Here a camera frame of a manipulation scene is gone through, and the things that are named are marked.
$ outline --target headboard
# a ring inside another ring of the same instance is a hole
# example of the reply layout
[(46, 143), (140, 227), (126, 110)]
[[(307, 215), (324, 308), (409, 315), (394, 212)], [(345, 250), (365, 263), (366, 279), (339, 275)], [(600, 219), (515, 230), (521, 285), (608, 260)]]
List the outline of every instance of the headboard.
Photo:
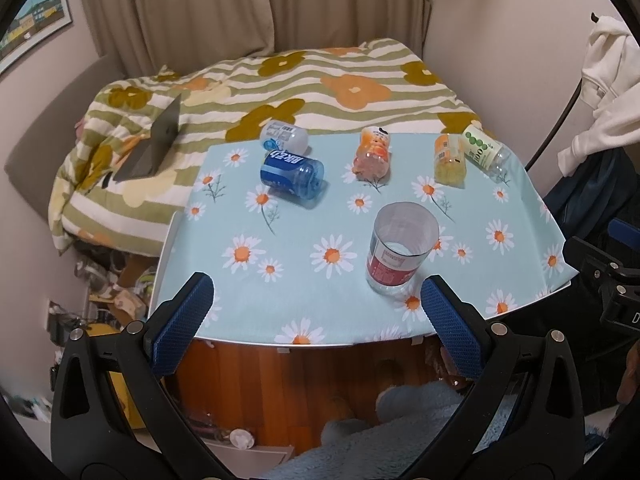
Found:
[[(111, 58), (101, 57), (50, 102), (11, 150), (4, 171), (18, 193), (45, 221), (53, 179), (76, 141), (74, 124), (104, 86), (123, 78)], [(37, 179), (33, 177), (33, 168), (38, 168)]]

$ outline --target blue bottle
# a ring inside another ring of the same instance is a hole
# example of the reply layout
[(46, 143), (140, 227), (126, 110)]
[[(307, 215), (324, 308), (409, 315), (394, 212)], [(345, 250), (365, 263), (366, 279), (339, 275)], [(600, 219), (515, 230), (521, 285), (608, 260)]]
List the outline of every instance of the blue bottle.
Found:
[(260, 168), (260, 180), (275, 190), (291, 193), (303, 200), (318, 196), (324, 177), (319, 160), (295, 155), (285, 150), (267, 153)]

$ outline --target bed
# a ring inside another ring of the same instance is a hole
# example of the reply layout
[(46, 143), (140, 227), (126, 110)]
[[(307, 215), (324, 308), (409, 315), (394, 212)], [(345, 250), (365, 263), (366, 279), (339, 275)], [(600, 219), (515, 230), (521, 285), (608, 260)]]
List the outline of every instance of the bed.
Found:
[[(114, 182), (113, 171), (178, 94), (180, 136), (158, 174)], [(481, 127), (415, 54), (390, 39), (223, 61), (186, 76), (164, 68), (118, 80), (90, 104), (84, 133), (56, 173), (48, 209), (56, 248), (65, 251), (80, 238), (159, 256), (172, 215), (185, 207), (194, 184), (207, 179), (200, 174), (207, 149), (257, 139), (270, 118), (312, 135), (357, 133), (368, 124), (391, 133)], [(226, 164), (242, 163), (242, 150), (230, 145)]]

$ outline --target table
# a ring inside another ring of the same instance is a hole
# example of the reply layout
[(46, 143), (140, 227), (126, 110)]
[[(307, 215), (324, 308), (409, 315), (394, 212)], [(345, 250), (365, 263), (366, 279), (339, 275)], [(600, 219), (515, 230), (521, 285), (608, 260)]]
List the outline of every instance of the table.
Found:
[[(431, 274), (487, 319), (576, 275), (562, 260), (560, 229), (515, 156), (502, 182), (467, 161), (464, 189), (440, 186), (432, 178), (435, 138), (393, 134), (390, 177), (380, 183), (351, 173), (357, 136), (311, 137), (310, 156), (324, 163), (326, 181), (311, 205), (261, 184), (257, 141), (212, 146), (184, 214), (172, 222), (152, 306), (199, 270), (216, 292), (197, 337), (343, 346), (433, 333), (419, 294)], [(407, 286), (380, 296), (365, 279), (373, 221), (383, 205), (407, 200), (436, 216), (440, 238)]]

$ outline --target painting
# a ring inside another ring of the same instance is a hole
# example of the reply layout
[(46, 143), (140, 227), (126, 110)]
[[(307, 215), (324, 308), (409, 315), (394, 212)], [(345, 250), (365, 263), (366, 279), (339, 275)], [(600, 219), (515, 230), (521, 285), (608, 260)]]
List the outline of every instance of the painting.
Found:
[(0, 75), (71, 21), (66, 0), (27, 0), (0, 40)]

